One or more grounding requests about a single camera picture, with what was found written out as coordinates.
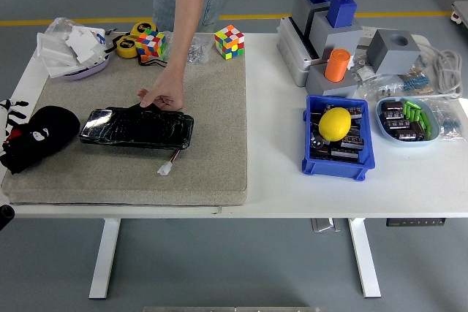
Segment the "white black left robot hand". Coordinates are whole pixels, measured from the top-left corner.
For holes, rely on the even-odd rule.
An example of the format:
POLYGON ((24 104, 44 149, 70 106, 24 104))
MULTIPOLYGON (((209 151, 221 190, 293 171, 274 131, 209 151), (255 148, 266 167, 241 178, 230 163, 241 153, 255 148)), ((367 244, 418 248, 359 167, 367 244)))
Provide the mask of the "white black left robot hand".
POLYGON ((47 151, 51 132, 48 117, 39 109, 26 122, 21 107, 29 103, 6 99, 1 102, 1 154, 14 157, 42 158, 47 151))

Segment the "person's hand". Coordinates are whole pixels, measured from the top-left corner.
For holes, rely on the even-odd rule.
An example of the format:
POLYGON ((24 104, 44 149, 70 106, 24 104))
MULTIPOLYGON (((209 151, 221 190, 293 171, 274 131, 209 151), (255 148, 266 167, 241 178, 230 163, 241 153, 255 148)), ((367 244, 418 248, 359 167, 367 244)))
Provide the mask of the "person's hand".
POLYGON ((184 106, 184 68, 168 65, 151 91, 142 88, 137 95, 141 107, 153 104, 161 110, 180 110, 184 106))

